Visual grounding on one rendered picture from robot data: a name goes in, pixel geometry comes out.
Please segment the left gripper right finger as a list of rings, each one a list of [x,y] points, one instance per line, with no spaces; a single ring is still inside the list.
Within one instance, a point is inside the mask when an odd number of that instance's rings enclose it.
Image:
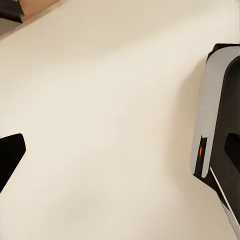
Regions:
[[[240,135],[235,133],[229,133],[227,135],[224,151],[240,172]]]

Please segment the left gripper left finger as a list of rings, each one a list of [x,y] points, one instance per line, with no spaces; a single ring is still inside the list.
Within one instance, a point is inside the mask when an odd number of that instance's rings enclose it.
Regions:
[[[22,133],[0,138],[0,193],[26,153]]]

